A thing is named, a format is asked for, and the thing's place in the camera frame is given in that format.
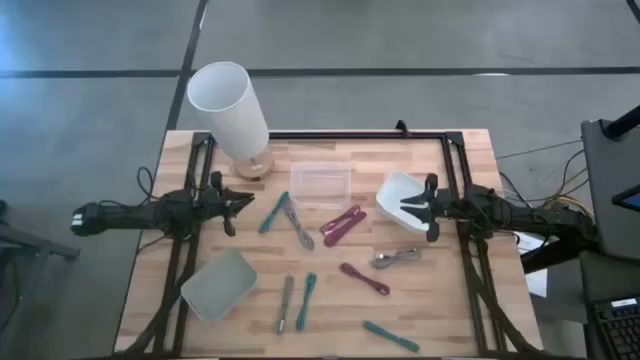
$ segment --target maroon utensil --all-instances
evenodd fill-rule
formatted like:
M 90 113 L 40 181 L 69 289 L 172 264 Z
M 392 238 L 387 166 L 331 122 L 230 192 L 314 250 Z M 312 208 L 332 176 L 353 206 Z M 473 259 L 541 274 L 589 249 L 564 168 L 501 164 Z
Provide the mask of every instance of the maroon utensil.
M 376 289 L 377 292 L 379 292 L 382 295 L 389 295 L 389 293 L 391 292 L 391 289 L 389 288 L 389 286 L 381 283 L 381 282 L 377 282 L 375 280 L 369 279 L 368 277 L 362 275 L 362 273 L 360 271 L 358 271 L 356 268 L 353 267 L 353 265 L 348 264 L 348 263 L 342 263 L 340 265 L 340 271 L 342 271 L 343 273 L 354 277 L 356 279 L 360 279 L 364 282 L 366 282 L 367 284 L 369 284 L 369 286 L 371 286 L 372 288 Z
M 329 221 L 320 227 L 324 235 L 324 244 L 332 247 L 349 232 L 357 223 L 367 217 L 367 213 L 360 209 L 359 205 L 352 206 L 347 212 Z

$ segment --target wooden table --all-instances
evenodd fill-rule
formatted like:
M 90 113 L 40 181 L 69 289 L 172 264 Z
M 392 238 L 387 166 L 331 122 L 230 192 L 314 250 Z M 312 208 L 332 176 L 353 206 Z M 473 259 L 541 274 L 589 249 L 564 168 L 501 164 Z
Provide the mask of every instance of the wooden table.
M 467 157 L 476 184 L 501 189 L 496 160 L 487 130 L 463 130 Z M 162 151 L 155 195 L 183 186 L 191 131 L 167 133 Z M 427 173 L 440 175 L 440 187 L 447 187 L 442 147 L 434 140 L 299 140 L 272 141 L 275 170 L 267 179 L 250 182 L 234 175 L 230 159 L 214 154 L 214 169 L 222 171 L 223 183 L 233 190 L 251 191 L 256 200 L 234 220 L 237 236 L 227 237 L 220 218 L 203 226 L 196 269 L 225 247 L 235 247 L 258 272 L 258 284 L 228 316 L 216 323 L 204 323 L 189 313 L 184 339 L 184 356 L 205 357 L 309 357 L 309 356 L 444 356 L 477 355 L 460 249 L 454 223 L 441 222 L 441 236 L 427 244 L 425 235 L 411 233 L 386 219 L 376 210 L 375 196 L 386 176 L 402 170 L 424 179 Z M 457 156 L 457 178 L 459 164 Z M 352 166 L 352 200 L 368 213 L 336 247 L 326 248 L 318 228 L 342 211 L 300 210 L 298 215 L 316 242 L 313 252 L 304 250 L 284 214 L 278 215 L 273 230 L 257 229 L 282 192 L 289 189 L 290 166 L 296 161 L 344 161 Z M 145 231 L 142 243 L 161 235 Z M 170 252 L 170 240 L 147 248 L 135 262 L 127 302 L 118 331 L 116 349 L 126 348 L 142 331 L 161 301 Z M 417 263 L 399 264 L 383 271 L 369 261 L 374 254 L 420 247 Z M 512 236 L 498 235 L 489 242 L 498 301 L 526 339 L 541 348 L 538 327 L 527 290 L 516 244 Z M 340 273 L 338 266 L 349 262 L 373 279 L 391 287 L 390 296 Z M 305 332 L 295 332 L 304 279 L 315 272 L 318 281 L 311 298 Z M 286 332 L 274 333 L 286 274 L 296 278 Z M 362 328 L 371 320 L 411 339 L 421 347 L 413 354 L 395 343 Z M 171 326 L 167 344 L 173 337 Z M 485 321 L 491 337 L 490 322 Z

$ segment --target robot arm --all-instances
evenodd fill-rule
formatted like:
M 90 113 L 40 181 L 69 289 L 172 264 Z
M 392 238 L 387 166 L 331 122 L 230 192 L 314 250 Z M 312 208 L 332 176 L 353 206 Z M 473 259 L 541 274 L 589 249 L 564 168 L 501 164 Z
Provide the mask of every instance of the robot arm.
M 401 202 L 406 204 L 401 207 L 402 210 L 423 223 L 429 223 L 429 242 L 438 239 L 438 218 L 460 220 L 471 239 L 489 239 L 500 230 L 560 239 L 544 246 L 544 252 L 534 250 L 523 254 L 527 273 L 574 258 L 582 250 L 597 248 L 596 226 L 581 212 L 558 205 L 550 209 L 515 206 L 499 197 L 493 189 L 479 185 L 469 186 L 462 199 L 454 200 L 448 189 L 438 189 L 438 177 L 435 174 L 427 176 L 422 194 L 402 199 Z
M 186 236 L 194 222 L 222 216 L 226 234 L 234 236 L 230 219 L 249 205 L 254 196 L 223 188 L 221 179 L 220 172 L 212 173 L 211 185 L 197 200 L 187 189 L 181 189 L 137 206 L 90 202 L 73 212 L 71 231 L 78 236 L 90 236 L 108 229 L 159 229 L 166 235 Z

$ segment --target white bowl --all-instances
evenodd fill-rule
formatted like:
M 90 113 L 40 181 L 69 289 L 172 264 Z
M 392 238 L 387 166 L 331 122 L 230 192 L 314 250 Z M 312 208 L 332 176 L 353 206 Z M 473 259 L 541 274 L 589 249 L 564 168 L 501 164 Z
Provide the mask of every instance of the white bowl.
M 416 196 L 424 192 L 424 181 L 418 181 L 402 171 L 394 171 L 384 182 L 378 194 L 376 203 L 378 210 L 387 218 L 397 222 L 409 231 L 426 232 L 428 223 L 422 223 L 415 216 L 400 209 L 401 206 L 426 209 L 428 205 L 402 204 L 400 200 Z

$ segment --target gray floor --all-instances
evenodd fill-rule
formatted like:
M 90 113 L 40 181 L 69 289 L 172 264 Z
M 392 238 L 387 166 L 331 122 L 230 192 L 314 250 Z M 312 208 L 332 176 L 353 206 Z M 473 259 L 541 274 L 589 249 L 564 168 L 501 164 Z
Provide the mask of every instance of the gray floor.
M 2 70 L 177 70 L 198 0 L 0 0 Z M 212 0 L 195 67 L 610 67 L 640 65 L 623 0 Z M 91 200 L 136 203 L 155 168 L 177 80 L 0 79 L 0 198 L 11 223 L 80 246 L 53 261 L 19 359 L 109 353 L 138 232 L 73 237 Z M 640 75 L 260 78 L 272 129 L 489 128 L 496 155 L 579 138 L 583 120 L 638 104 Z M 178 128 L 205 125 L 187 102 Z M 553 193 L 579 144 L 499 161 L 525 197 Z M 583 167 L 578 159 L 573 174 Z M 589 203 L 585 189 L 577 197 Z M 581 355 L 581 327 L 542 313 L 545 347 Z

